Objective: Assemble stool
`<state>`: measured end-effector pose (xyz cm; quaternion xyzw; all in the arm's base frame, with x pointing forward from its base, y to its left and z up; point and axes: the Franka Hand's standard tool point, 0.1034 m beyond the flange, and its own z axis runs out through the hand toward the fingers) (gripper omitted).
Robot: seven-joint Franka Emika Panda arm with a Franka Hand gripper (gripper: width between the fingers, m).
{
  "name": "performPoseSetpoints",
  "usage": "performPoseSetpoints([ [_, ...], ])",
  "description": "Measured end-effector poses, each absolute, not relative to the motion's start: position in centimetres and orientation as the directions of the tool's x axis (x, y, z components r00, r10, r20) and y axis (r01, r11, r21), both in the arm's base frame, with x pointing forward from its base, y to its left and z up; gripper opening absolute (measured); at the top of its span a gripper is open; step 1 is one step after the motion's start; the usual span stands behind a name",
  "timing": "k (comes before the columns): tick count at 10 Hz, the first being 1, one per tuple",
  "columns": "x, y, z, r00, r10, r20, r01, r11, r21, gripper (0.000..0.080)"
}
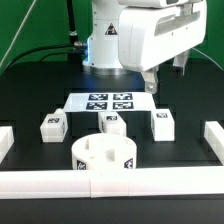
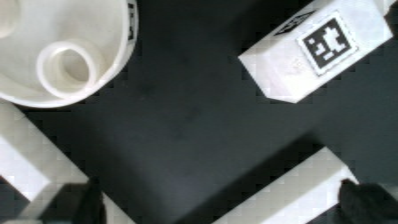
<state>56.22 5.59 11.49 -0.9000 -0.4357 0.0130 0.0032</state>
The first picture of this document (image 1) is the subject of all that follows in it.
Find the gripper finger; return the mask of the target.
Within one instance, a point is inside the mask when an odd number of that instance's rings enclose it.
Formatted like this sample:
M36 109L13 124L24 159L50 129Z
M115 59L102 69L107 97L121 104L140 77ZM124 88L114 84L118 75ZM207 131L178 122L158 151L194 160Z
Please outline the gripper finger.
M185 67L188 61L189 51L186 50L174 57L173 72L176 78L181 78L185 74Z
M142 72L142 76L145 82L145 91L148 93L156 93L158 88L158 67L153 67L145 72Z

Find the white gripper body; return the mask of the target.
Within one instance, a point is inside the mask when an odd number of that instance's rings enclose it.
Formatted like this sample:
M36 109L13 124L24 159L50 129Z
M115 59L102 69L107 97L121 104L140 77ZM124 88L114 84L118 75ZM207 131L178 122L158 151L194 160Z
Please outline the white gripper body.
M119 17L118 57L131 71L147 71L203 42L207 4L125 7Z

